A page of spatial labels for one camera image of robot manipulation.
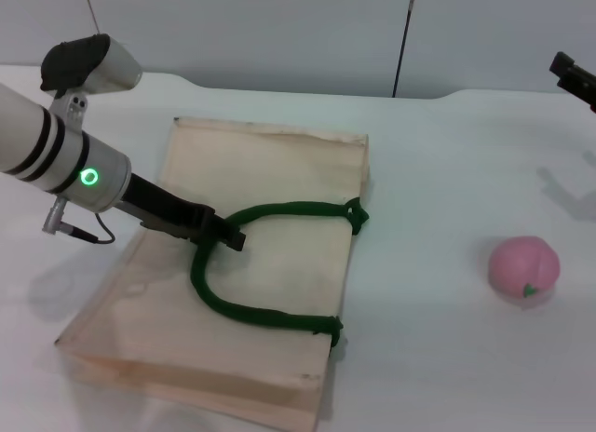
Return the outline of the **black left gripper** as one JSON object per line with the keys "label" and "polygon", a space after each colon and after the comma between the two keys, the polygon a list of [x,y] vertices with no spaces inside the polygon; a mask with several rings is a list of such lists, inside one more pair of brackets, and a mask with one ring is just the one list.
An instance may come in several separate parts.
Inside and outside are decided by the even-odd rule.
{"label": "black left gripper", "polygon": [[233,222],[215,214],[215,209],[181,199],[136,174],[131,175],[122,196],[121,210],[150,230],[188,240],[210,236],[235,251],[244,247],[245,234]]}

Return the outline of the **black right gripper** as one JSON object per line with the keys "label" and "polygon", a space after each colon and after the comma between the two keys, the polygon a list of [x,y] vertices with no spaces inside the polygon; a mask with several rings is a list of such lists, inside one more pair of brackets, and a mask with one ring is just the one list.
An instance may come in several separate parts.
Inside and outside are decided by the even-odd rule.
{"label": "black right gripper", "polygon": [[575,61],[559,51],[549,70],[558,78],[558,86],[586,103],[590,110],[596,110],[595,75],[575,65]]}

